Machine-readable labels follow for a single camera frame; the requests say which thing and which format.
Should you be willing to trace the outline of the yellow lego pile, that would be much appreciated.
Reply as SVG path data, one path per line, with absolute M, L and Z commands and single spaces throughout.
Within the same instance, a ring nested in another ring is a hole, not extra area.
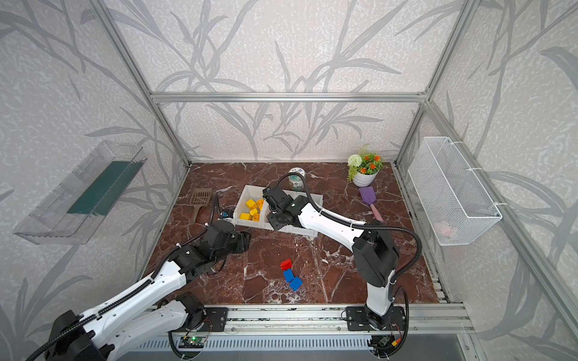
M 255 209 L 257 207 L 257 203 L 252 199 L 249 199 L 245 204 L 249 210 Z

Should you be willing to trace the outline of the large yellow lego brick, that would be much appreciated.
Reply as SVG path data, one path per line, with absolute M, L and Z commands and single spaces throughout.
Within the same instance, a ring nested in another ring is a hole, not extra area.
M 244 220 L 244 221 L 252 221 L 253 220 L 253 216 L 251 214 L 248 213 L 242 213 L 239 216 L 239 219 Z

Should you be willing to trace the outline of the red lego pile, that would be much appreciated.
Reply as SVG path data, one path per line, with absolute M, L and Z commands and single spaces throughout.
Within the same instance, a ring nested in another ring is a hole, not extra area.
M 283 261 L 280 263 L 280 267 L 281 267 L 281 270 L 282 270 L 282 271 L 286 271 L 286 270 L 288 270 L 288 269 L 291 269 L 292 266 L 293 266 L 293 263 L 292 263 L 291 259 L 283 260 Z

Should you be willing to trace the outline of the blue lego pile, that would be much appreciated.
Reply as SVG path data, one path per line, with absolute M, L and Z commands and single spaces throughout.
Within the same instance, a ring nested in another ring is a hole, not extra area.
M 283 271 L 283 276 L 284 279 L 288 282 L 291 283 L 293 281 L 293 279 L 295 279 L 295 276 L 293 274 L 292 269 L 286 269 Z

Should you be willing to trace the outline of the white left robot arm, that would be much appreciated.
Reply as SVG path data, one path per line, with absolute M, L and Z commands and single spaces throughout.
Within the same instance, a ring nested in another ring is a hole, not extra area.
M 201 233 L 176 245 L 150 275 L 81 314 L 67 311 L 53 323 L 48 341 L 28 358 L 115 360 L 161 332 L 203 323 L 204 306 L 189 293 L 147 314 L 164 296 L 207 274 L 230 254 L 245 253 L 251 234 L 210 219 Z

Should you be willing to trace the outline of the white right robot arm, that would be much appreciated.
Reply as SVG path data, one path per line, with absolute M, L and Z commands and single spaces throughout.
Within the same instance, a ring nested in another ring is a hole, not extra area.
M 270 208 L 267 219 L 272 228 L 279 231 L 292 225 L 313 230 L 349 249 L 358 273 L 367 283 L 367 317 L 374 323 L 382 322 L 394 305 L 394 285 L 398 278 L 421 257 L 420 237 L 408 228 L 391 227 L 380 221 L 356 221 L 328 211 L 314 201 L 304 176 L 290 172 L 281 178 L 291 176 L 299 177 L 303 182 L 303 196 L 290 196 L 280 183 L 263 190 L 263 198 Z M 415 240 L 415 253 L 403 266 L 398 266 L 400 251 L 392 233 L 404 233 Z

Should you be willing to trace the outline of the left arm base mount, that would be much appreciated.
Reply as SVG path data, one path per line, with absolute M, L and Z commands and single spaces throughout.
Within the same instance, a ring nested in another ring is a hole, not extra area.
M 224 332 L 228 308 L 204 308 L 189 314 L 179 331 L 191 332 Z

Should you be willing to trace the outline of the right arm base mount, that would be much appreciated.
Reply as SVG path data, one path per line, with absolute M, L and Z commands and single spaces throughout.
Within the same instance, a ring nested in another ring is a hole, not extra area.
M 382 316 L 366 306 L 349 306 L 343 318 L 348 331 L 405 331 L 408 321 L 404 307 L 395 305 Z

